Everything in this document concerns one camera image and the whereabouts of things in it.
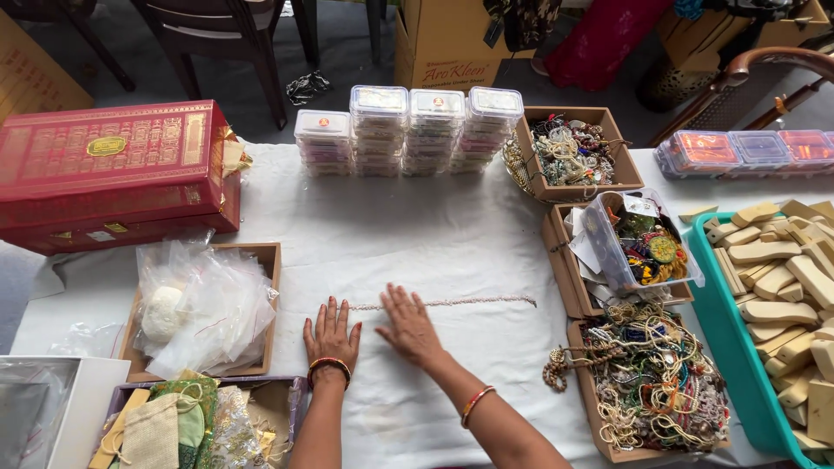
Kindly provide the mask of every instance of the teal plastic tray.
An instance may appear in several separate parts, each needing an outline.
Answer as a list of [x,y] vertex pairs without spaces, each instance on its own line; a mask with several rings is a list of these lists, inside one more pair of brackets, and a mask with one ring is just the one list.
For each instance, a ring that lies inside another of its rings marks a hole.
[[692,229],[684,234],[705,277],[703,288],[690,282],[695,297],[692,307],[727,382],[727,392],[750,444],[759,451],[792,459],[802,469],[834,469],[834,466],[816,464],[800,451],[724,274],[712,254],[712,245],[706,240],[704,223],[714,216],[722,223],[729,223],[732,215],[732,212],[699,215],[693,220]]

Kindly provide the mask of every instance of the gray carpet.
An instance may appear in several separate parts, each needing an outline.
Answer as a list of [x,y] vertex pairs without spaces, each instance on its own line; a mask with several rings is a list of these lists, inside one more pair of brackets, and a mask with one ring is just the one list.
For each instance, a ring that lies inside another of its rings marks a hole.
[[[382,60],[373,65],[364,4],[319,2],[319,49],[322,74],[334,89],[303,108],[348,110],[350,88],[355,84],[391,84],[394,77],[394,7],[382,26]],[[560,17],[556,30],[540,53],[548,53],[570,31],[575,20]],[[29,34],[72,75],[96,100],[96,107],[184,101],[185,92],[174,76],[162,49],[133,6],[126,0],[100,0],[91,27],[137,84],[125,93],[90,47],[70,26],[26,24]],[[275,57],[281,83],[313,71],[304,61],[298,30],[292,18],[281,18],[274,36]],[[606,106],[633,148],[645,147],[651,136],[671,114],[643,109],[634,95],[642,74],[660,56],[662,47],[650,34],[626,59],[617,80],[607,90],[588,93],[578,88],[555,88],[547,78],[535,74],[527,60],[505,60],[494,86],[521,91],[525,104],[558,106]],[[87,77],[83,64],[91,63],[98,73]],[[215,99],[235,132],[251,142],[290,144],[294,142],[295,112],[287,101],[289,123],[279,132],[271,118],[264,95],[248,63],[194,58],[204,98]],[[804,73],[794,73],[779,87],[796,89],[808,83]],[[800,113],[787,117],[789,129],[834,130],[829,118],[834,104],[832,86],[803,104]],[[762,108],[769,107],[763,103]],[[26,306],[31,279],[39,256],[0,242],[0,354],[8,353]]]

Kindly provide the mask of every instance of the wooden tray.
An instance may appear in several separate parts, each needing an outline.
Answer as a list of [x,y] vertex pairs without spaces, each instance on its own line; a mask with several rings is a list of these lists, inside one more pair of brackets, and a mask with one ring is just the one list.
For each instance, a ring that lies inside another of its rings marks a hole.
[[[227,244],[227,245],[212,245],[215,249],[240,248],[246,252],[250,252],[258,257],[258,263],[266,270],[266,275],[272,280],[272,288],[278,291],[279,280],[281,278],[281,244],[280,243],[253,243],[253,244]],[[137,324],[136,311],[139,307],[139,301],[142,299],[142,293],[139,288],[136,289],[136,296],[133,297],[133,306],[130,308],[130,317],[124,330],[124,338],[122,339],[122,348],[118,352],[119,360],[130,361],[130,370],[128,371],[128,383],[145,382],[145,381],[160,381],[162,378],[145,371],[148,367],[150,359],[146,357],[141,350],[133,348],[133,339],[138,332],[139,324]],[[272,306],[275,308],[278,304],[278,298],[272,301]],[[269,363],[272,361],[272,343],[275,336],[275,321],[269,323],[264,330],[264,358],[260,363],[251,366],[240,366],[229,370],[225,376],[250,376],[262,375],[269,371]]]
[[[567,246],[570,237],[565,228],[565,217],[570,213],[570,209],[585,208],[587,205],[587,202],[554,205],[553,210],[545,215],[541,226],[541,237],[545,241],[547,257],[553,268],[556,284],[559,286],[562,303],[565,304],[567,315],[575,319],[605,314],[596,301],[590,297],[585,281],[582,280],[579,272],[579,260]],[[688,282],[672,284],[669,287],[675,299],[667,301],[666,305],[679,305],[694,300]]]
[[[570,346],[583,346],[582,331],[580,325],[585,324],[583,320],[575,320],[568,325],[568,344]],[[574,360],[584,358],[583,353],[578,350],[570,352]],[[602,418],[596,407],[600,404],[600,399],[596,395],[596,384],[594,376],[590,373],[588,368],[576,368],[576,380],[579,382],[580,394],[582,395],[582,402],[585,404],[585,413],[588,416],[588,424],[590,425],[590,434],[594,437],[594,445],[596,449],[600,450],[603,456],[607,457],[609,461],[628,462],[637,461],[640,459],[652,459],[655,457],[674,456],[685,454],[683,451],[658,451],[649,450],[645,448],[636,448],[634,451],[619,451],[614,449],[610,443],[606,443],[600,435],[602,428]],[[718,443],[718,448],[727,448],[730,446],[730,437],[726,441]]]
[[528,119],[547,119],[551,114],[564,114],[565,120],[579,119],[588,124],[599,124],[605,133],[605,138],[613,142],[615,140],[622,140],[620,130],[617,124],[614,123],[614,118],[611,117],[611,112],[608,108],[554,108],[547,106],[525,106],[524,117],[519,119],[515,126],[515,132],[518,134],[519,146],[521,147],[521,154],[527,162],[527,174],[532,175],[530,184],[533,186],[533,193],[539,200],[555,200],[558,202],[581,202],[589,201],[596,197],[597,194],[607,190],[633,190],[641,189],[643,187],[643,179],[640,177],[640,172],[634,165],[634,160],[631,159],[631,154],[624,144],[616,144],[616,150],[611,153],[611,157],[615,161],[614,177],[612,178],[618,184],[603,184],[596,186],[554,186],[548,185],[545,176],[541,174],[541,162],[536,157],[534,158],[532,136],[530,135],[530,126],[527,124]]

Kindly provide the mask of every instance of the white tablecloth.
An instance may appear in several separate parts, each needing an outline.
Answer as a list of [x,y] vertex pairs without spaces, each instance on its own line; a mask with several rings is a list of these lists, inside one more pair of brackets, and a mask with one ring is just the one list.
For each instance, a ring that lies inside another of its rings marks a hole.
[[[576,468],[609,465],[596,450],[574,376],[567,392],[541,380],[554,346],[565,344],[566,316],[540,236],[549,206],[519,190],[503,164],[483,176],[430,179],[305,178],[294,145],[248,144],[255,160],[243,189],[240,232],[220,241],[279,241],[280,311],[270,374],[306,372],[301,329],[329,295],[377,303],[385,282],[425,300],[528,295],[430,310],[444,346],[541,431]],[[676,210],[706,203],[739,209],[796,196],[831,198],[831,180],[679,181],[663,179],[650,150],[632,152],[646,186]],[[137,284],[132,247],[81,255],[59,268],[66,291],[29,303],[12,353],[43,354],[73,323],[123,323]],[[689,305],[686,323],[703,337]],[[427,469],[488,461],[460,428],[440,389],[397,357],[374,333],[382,311],[355,311],[364,322],[354,382],[343,413],[346,469]],[[731,449],[706,459],[731,466],[773,461],[750,448],[733,412]],[[661,458],[626,466],[672,461]]]

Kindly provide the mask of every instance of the red bangle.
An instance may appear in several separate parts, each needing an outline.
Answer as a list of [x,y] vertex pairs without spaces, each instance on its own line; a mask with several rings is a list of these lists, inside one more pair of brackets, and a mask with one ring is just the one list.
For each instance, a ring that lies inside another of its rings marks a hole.
[[313,371],[316,368],[322,365],[333,365],[337,368],[341,368],[342,372],[344,373],[344,378],[346,382],[344,383],[344,390],[348,390],[348,386],[350,386],[350,368],[348,365],[344,363],[342,360],[335,358],[333,356],[326,356],[322,358],[318,358],[313,363],[310,363],[310,368],[307,370],[307,383],[310,386],[310,390],[313,390]]
[[469,427],[466,425],[467,421],[469,420],[469,414],[472,412],[472,409],[475,408],[475,404],[477,404],[478,401],[480,401],[481,397],[484,397],[484,395],[490,391],[495,391],[495,388],[493,386],[485,387],[481,392],[475,394],[475,397],[470,399],[469,404],[466,404],[466,407],[464,407],[464,415],[460,418],[460,425],[462,427],[469,430]]

